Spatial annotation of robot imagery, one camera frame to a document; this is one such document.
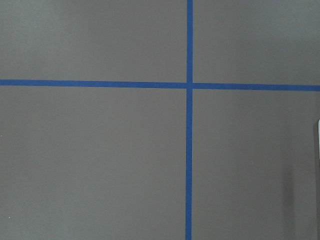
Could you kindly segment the white rack tray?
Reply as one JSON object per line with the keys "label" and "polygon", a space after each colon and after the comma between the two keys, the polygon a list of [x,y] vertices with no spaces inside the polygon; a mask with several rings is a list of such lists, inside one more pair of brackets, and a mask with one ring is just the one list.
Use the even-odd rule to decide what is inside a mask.
{"label": "white rack tray", "polygon": [[317,122],[317,141],[318,141],[318,157],[320,161],[320,119]]}

